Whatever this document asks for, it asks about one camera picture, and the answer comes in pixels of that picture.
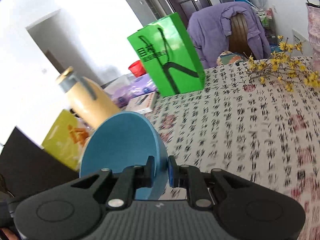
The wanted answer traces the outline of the person's hand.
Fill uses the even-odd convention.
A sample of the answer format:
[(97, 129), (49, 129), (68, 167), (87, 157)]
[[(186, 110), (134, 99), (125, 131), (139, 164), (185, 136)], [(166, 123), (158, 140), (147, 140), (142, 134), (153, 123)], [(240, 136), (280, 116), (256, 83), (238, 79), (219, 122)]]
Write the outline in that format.
[(9, 240), (19, 240), (19, 238), (9, 229), (1, 229), (1, 234), (6, 235), (7, 239)]

